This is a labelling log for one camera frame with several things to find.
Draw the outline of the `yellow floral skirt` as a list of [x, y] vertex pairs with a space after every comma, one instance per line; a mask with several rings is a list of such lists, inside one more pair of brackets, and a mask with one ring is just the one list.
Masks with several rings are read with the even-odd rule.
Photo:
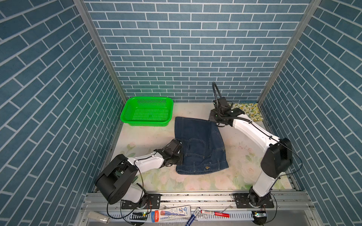
[[241, 109], [252, 121], [263, 121], [263, 116], [257, 103], [233, 104], [233, 108]]

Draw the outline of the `dark navy skirt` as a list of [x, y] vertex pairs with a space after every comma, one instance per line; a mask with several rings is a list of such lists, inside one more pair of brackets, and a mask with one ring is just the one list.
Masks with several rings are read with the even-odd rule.
[[226, 149], [215, 123], [203, 119], [176, 117], [175, 138], [182, 142], [180, 175], [205, 175], [229, 168]]

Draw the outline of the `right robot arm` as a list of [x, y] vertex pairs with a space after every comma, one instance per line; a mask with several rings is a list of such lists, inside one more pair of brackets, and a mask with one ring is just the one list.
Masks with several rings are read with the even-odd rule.
[[260, 207], [270, 200], [270, 191], [276, 181], [292, 165], [292, 145], [289, 139], [267, 132], [255, 124], [241, 109], [232, 108], [222, 98], [213, 100], [214, 109], [210, 111], [209, 120], [218, 124], [230, 125], [254, 141], [264, 154], [261, 160], [261, 173], [249, 190], [249, 203]]

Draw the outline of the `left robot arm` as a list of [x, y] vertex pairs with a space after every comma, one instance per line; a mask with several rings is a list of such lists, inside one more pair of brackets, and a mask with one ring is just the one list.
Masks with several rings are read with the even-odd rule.
[[173, 139], [165, 147], [141, 157], [127, 158], [123, 154], [117, 155], [95, 179], [94, 184], [108, 204], [122, 200], [141, 208], [149, 203], [149, 194], [143, 185], [134, 184], [136, 177], [149, 170], [182, 163], [182, 142]]

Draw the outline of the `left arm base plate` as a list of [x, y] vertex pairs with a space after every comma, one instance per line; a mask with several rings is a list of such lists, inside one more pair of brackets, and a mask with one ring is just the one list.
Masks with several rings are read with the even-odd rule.
[[124, 210], [132, 209], [153, 209], [157, 210], [160, 207], [161, 194], [145, 194], [138, 203], [131, 201], [122, 201], [121, 208]]

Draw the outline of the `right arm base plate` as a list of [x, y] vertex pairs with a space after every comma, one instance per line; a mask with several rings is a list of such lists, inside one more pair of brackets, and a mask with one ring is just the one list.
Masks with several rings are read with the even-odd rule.
[[238, 209], [257, 209], [262, 207], [274, 208], [273, 199], [270, 193], [264, 197], [259, 197], [255, 193], [234, 193], [232, 197], [235, 200]]

